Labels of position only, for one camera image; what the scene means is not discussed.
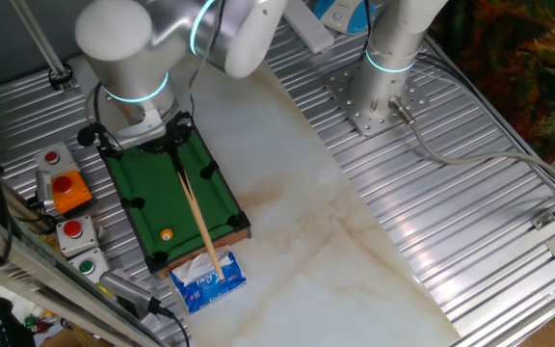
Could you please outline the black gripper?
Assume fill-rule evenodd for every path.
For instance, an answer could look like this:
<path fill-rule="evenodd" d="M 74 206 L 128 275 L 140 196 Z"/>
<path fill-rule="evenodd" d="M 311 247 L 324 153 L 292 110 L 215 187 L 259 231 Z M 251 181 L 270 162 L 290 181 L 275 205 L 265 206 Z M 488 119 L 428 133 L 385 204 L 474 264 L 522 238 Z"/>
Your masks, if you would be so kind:
<path fill-rule="evenodd" d="M 190 113 L 177 113 L 174 118 L 166 124 L 166 134 L 156 140 L 146 142 L 138 146 L 143 152 L 152 154 L 165 153 L 169 149 L 185 145 L 193 131 L 195 125 Z"/>

